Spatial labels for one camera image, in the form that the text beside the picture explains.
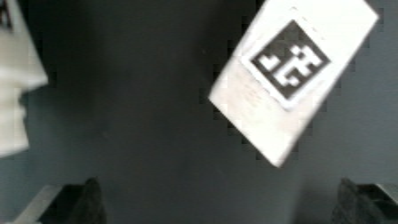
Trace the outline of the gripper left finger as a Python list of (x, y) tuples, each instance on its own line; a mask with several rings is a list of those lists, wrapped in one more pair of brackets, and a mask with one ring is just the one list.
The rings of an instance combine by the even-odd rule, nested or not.
[(46, 185), (11, 224), (107, 224), (98, 179)]

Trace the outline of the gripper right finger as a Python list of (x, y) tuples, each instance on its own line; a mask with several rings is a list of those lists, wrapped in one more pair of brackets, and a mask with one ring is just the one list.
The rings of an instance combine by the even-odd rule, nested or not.
[(341, 179), (331, 224), (398, 224), (398, 184)]

